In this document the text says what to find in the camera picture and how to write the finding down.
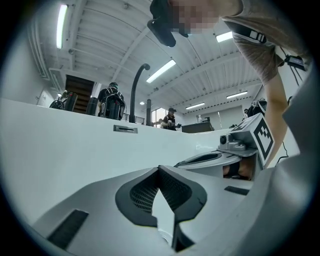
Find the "staircase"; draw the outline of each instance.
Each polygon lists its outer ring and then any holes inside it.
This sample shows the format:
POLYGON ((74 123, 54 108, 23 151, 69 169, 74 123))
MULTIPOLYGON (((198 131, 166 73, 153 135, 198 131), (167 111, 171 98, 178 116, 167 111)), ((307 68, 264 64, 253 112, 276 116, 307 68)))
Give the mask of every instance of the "staircase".
POLYGON ((66 75, 65 90, 78 95, 73 112, 85 114, 95 82, 66 75))

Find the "railing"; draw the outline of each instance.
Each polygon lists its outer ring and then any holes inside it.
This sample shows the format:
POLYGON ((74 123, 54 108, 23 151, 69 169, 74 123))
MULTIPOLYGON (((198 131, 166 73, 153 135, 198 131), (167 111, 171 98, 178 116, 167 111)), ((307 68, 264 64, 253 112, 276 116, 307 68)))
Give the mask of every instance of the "railing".
MULTIPOLYGON (((130 118, 130 115, 126 114, 126 113, 124 113, 123 116, 122 116, 122 120, 126 121, 126 122, 129 122, 129 118, 130 118)), ((142 118, 142 117, 136 116, 135 117, 135 123, 136 124, 145 124, 145 119, 142 118)))

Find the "desk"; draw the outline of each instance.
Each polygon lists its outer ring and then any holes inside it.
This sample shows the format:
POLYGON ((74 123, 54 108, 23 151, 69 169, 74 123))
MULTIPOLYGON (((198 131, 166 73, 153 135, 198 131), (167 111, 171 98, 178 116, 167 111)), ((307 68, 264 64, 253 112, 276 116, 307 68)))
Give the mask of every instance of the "desk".
POLYGON ((182 126, 182 132, 187 134, 197 134, 214 131, 210 122, 200 122, 182 126))

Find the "person wearing cap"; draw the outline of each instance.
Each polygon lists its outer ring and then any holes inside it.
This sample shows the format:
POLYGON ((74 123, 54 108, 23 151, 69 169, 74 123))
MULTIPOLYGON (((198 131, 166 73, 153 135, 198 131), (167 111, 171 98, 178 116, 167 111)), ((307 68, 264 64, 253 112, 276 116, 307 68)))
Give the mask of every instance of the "person wearing cap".
POLYGON ((176 119, 175 119, 175 112, 177 112, 172 107, 169 108, 168 114, 163 118, 161 127, 163 129, 171 130, 171 131, 177 131, 176 130, 176 119))
MULTIPOLYGON (((103 99, 107 96, 107 95, 110 95, 110 94, 117 94, 119 91, 118 91, 118 84, 116 82, 111 82, 109 84, 109 87, 108 88, 105 88, 105 89, 102 89, 100 92, 99 92, 99 95, 98 95, 98 108, 99 108, 99 113, 98 113, 98 117, 101 117, 101 105, 102 105, 102 101, 103 99)), ((124 100, 124 96, 120 93, 120 98, 121 100, 124 100)))
POLYGON ((248 109, 246 108, 244 111, 243 111, 244 115, 243 115, 243 120, 247 119, 248 118, 248 109))

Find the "ceiling light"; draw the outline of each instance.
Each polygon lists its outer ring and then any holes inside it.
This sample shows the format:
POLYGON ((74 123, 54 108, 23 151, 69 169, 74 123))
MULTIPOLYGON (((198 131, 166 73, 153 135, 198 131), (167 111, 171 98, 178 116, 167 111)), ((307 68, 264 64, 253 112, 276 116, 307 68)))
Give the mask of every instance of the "ceiling light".
POLYGON ((62 34, 64 30, 64 22, 66 17, 68 7, 63 4, 60 7, 59 16, 58 16, 58 23, 56 25, 56 47, 58 49, 62 48, 62 34))
POLYGON ((237 97, 237 96, 240 96, 240 95, 244 95, 244 94, 247 94, 247 93, 248 93, 248 91, 246 90, 246 91, 243 91, 243 92, 239 92, 239 93, 227 96, 226 98, 230 99, 230 98, 234 98, 234 97, 237 97))
POLYGON ((228 40, 228 39, 231 39, 231 38, 233 38, 233 35, 232 35, 231 31, 228 32, 228 33, 224 33, 224 34, 216 36, 216 40, 218 41, 218 43, 220 43, 222 41, 225 41, 225 40, 228 40))
POLYGON ((147 82, 150 84, 152 81, 157 79, 157 77, 161 76, 164 72, 172 68, 174 65, 176 65, 176 62, 173 59, 170 60, 167 64, 165 64, 162 68, 160 68, 157 72, 150 76, 147 82))
POLYGON ((189 110, 189 109, 193 109, 193 108, 196 108, 196 107, 199 107, 199 106, 202 106, 202 105, 204 105, 204 103, 200 103, 200 104, 197 104, 197 105, 194 105, 194 106, 188 106, 185 109, 189 110))

